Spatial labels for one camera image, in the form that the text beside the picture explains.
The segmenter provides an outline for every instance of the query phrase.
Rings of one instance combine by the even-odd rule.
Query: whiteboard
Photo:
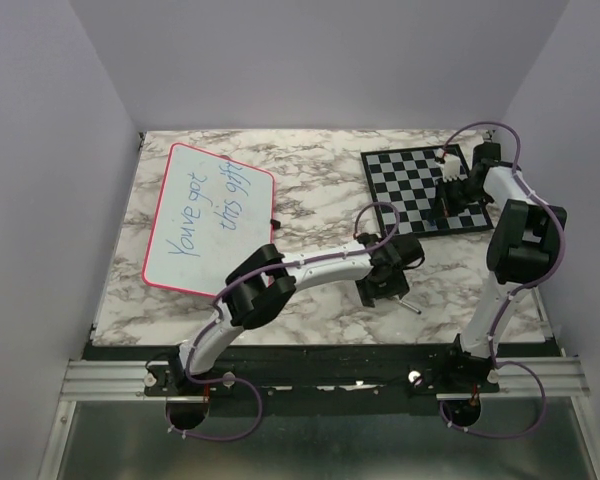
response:
[[[175,143],[156,208],[144,281],[215,296],[227,276],[271,243],[271,173]]]

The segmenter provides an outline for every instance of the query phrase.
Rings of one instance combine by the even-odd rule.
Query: checkerboard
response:
[[[435,198],[435,184],[442,171],[435,161],[440,148],[407,148],[362,154],[362,162],[376,202],[392,203],[400,212],[398,233],[415,233],[419,237],[450,235],[489,230],[491,218],[483,203],[471,204],[460,215],[430,223],[426,217]],[[466,178],[469,168],[458,145],[449,145],[447,152],[460,157],[460,178]],[[376,208],[381,231],[389,232],[395,224],[392,212]]]

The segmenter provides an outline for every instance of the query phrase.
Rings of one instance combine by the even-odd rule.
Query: table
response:
[[[351,239],[358,210],[371,201],[360,152],[444,143],[444,130],[209,130],[149,132],[138,164],[114,258],[96,319],[95,345],[172,345],[192,336],[210,315],[207,299],[144,284],[142,263],[169,147],[194,145],[274,174],[275,218],[282,252],[315,251]],[[481,135],[458,138],[471,159]],[[497,212],[492,212],[495,221]],[[364,231],[377,231],[373,214]],[[353,284],[329,284],[296,294],[264,328],[245,332],[236,344],[450,342],[469,322],[486,276],[492,232],[422,239],[426,261],[407,273],[405,300],[416,315],[391,300],[375,309],[360,305]],[[544,339],[533,298],[518,308],[505,341]]]

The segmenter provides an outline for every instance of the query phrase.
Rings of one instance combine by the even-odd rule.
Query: cable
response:
[[[315,262],[319,262],[322,260],[329,260],[331,258],[342,258],[343,256],[352,257],[352,256],[356,256],[356,255],[362,255],[365,253],[371,253],[379,248],[382,248],[388,242],[390,242],[391,239],[393,238],[393,236],[398,231],[398,224],[400,223],[400,214],[396,207],[394,207],[391,203],[387,203],[387,202],[373,202],[373,203],[366,205],[362,210],[360,210],[360,212],[356,216],[356,220],[354,222],[354,227],[353,227],[354,238],[356,238],[358,236],[358,226],[360,224],[360,219],[362,218],[362,215],[364,214],[364,212],[369,210],[371,207],[379,207],[379,208],[388,207],[393,211],[393,214],[396,217],[396,223],[393,226],[393,228],[391,229],[391,231],[389,232],[389,234],[384,239],[382,239],[380,242],[378,242],[377,244],[372,245],[369,248],[364,248],[361,250],[348,252],[346,254],[345,253],[330,253],[330,254],[326,254],[326,255],[317,255],[315,257],[307,258],[303,261],[295,261],[295,262],[288,262],[288,263],[278,263],[275,265],[268,265],[266,267],[262,267],[262,268],[253,270],[252,272],[249,272],[246,275],[243,275],[243,276],[237,278],[236,280],[231,282],[229,285],[227,285],[225,288],[223,288],[220,291],[220,293],[218,293],[218,295],[216,295],[216,297],[213,299],[213,302],[212,302],[213,307],[218,312],[218,318],[212,320],[202,330],[200,330],[200,332],[196,336],[195,340],[193,341],[191,350],[189,350],[189,355],[187,355],[187,361],[185,362],[185,367],[184,367],[184,373],[185,373],[187,379],[190,382],[198,384],[198,385],[212,385],[214,383],[221,383],[224,381],[224,379],[222,379],[222,378],[211,378],[211,379],[206,379],[206,380],[201,380],[201,379],[195,378],[193,375],[191,375],[191,362],[193,361],[193,357],[195,355],[195,350],[196,350],[196,347],[198,346],[198,344],[202,341],[202,339],[209,332],[209,330],[211,330],[216,325],[216,322],[222,319],[222,310],[218,307],[218,303],[220,302],[220,300],[222,300],[222,297],[224,297],[227,293],[229,293],[231,290],[233,290],[236,286],[240,285],[241,283],[243,283],[257,275],[261,275],[262,273],[270,272],[271,270],[276,270],[276,269],[280,269],[280,268],[289,268],[289,267],[299,267],[303,264],[306,265],[308,263],[315,263]],[[236,383],[240,383],[242,385],[247,386],[253,392],[254,396],[256,397],[256,401],[258,403],[258,413],[256,414],[255,420],[253,421],[253,423],[251,424],[251,426],[248,429],[246,429],[244,432],[241,432],[241,433],[238,433],[235,435],[225,436],[225,437],[215,437],[215,436],[210,436],[210,435],[204,435],[201,433],[191,432],[188,430],[181,430],[179,428],[176,428],[173,425],[173,423],[171,422],[169,409],[167,408],[167,409],[165,409],[165,417],[167,419],[167,422],[170,425],[169,431],[170,432],[176,431],[176,432],[180,433],[183,438],[190,437],[190,438],[197,438],[199,440],[207,440],[207,441],[213,441],[213,442],[232,442],[235,440],[240,440],[242,438],[245,438],[245,437],[249,436],[251,433],[253,433],[253,431],[256,428],[258,428],[258,425],[260,424],[260,421],[262,420],[262,396],[260,395],[260,392],[258,391],[256,386],[253,385],[248,380],[245,380],[244,378],[237,378],[237,377],[233,378],[232,380],[235,381]]]
[[[513,298],[516,296],[516,294],[518,292],[520,292],[521,290],[528,289],[528,288],[537,287],[541,283],[543,283],[546,280],[548,280],[549,278],[551,278],[553,276],[553,274],[558,270],[558,268],[560,267],[560,264],[562,263],[562,260],[564,259],[564,253],[565,253],[565,249],[566,249],[566,239],[564,236],[564,229],[562,228],[562,224],[558,220],[558,217],[556,216],[556,214],[553,212],[553,210],[551,210],[551,208],[549,207],[547,202],[545,202],[542,198],[538,197],[535,194],[535,192],[531,189],[531,187],[529,187],[529,185],[527,185],[527,183],[518,175],[518,162],[520,161],[520,150],[521,150],[520,135],[518,135],[518,132],[516,132],[509,125],[502,123],[502,122],[496,122],[496,121],[483,121],[483,122],[470,123],[469,125],[465,125],[461,129],[456,131],[453,135],[451,135],[445,142],[444,146],[442,147],[443,150],[446,150],[449,143],[455,137],[457,137],[460,133],[464,132],[465,130],[469,130],[473,127],[478,127],[478,126],[483,126],[483,125],[493,125],[493,126],[501,127],[513,135],[513,138],[516,141],[516,153],[513,157],[513,162],[511,165],[511,176],[513,177],[514,181],[518,184],[518,186],[522,189],[522,191],[525,193],[525,195],[527,195],[527,197],[531,201],[533,201],[536,205],[540,206],[547,213],[547,215],[549,216],[549,218],[555,225],[556,230],[558,231],[558,237],[559,237],[559,243],[560,243],[560,246],[558,249],[558,255],[556,256],[556,260],[553,263],[553,266],[549,269],[549,271],[547,273],[545,273],[542,277],[540,277],[536,280],[525,283],[523,285],[519,285],[516,288],[514,288],[513,290],[511,290],[511,292],[509,292],[509,295],[507,295],[507,298],[505,298],[504,302],[502,302],[502,305],[500,305],[500,308],[498,309],[498,312],[496,313],[496,315],[493,319],[493,323],[491,324],[491,328],[489,329],[489,333],[488,333],[489,354],[491,356],[491,361],[493,362],[493,367],[495,369],[499,369],[499,368],[505,367],[507,365],[513,365],[518,368],[522,368],[523,370],[526,370],[529,373],[529,375],[531,375],[533,377],[533,379],[536,381],[536,383],[538,384],[538,388],[540,389],[540,397],[542,400],[542,410],[540,411],[538,418],[536,418],[536,421],[530,427],[528,427],[527,429],[525,429],[519,433],[497,434],[497,433],[481,432],[481,431],[473,430],[473,429],[470,429],[467,427],[460,427],[459,425],[454,424],[447,417],[447,415],[444,411],[445,406],[446,406],[445,403],[440,402],[440,416],[442,417],[442,419],[445,421],[445,423],[447,424],[447,426],[449,428],[453,428],[454,430],[469,433],[469,434],[475,435],[477,437],[506,440],[506,439],[519,438],[519,437],[522,437],[529,433],[533,433],[534,431],[536,431],[538,429],[538,427],[540,427],[540,425],[544,421],[544,419],[546,417],[546,413],[547,413],[547,396],[545,393],[544,386],[542,385],[542,381],[540,380],[540,377],[529,367],[527,367],[526,365],[524,365],[520,362],[514,362],[512,360],[505,361],[500,364],[498,363],[497,358],[496,358],[495,346],[493,344],[495,332],[498,328],[498,324],[500,323],[500,320],[502,320],[504,312],[507,310],[507,307],[509,306],[509,304],[511,303],[511,301],[513,300]]]

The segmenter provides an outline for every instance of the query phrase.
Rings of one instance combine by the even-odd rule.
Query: wall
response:
[[[504,120],[522,136],[525,177],[568,211],[566,258],[543,294],[600,417],[600,0],[569,3]]]
[[[146,129],[499,118],[566,0],[71,0]]]
[[[138,136],[66,0],[0,0],[0,479],[36,478]]]

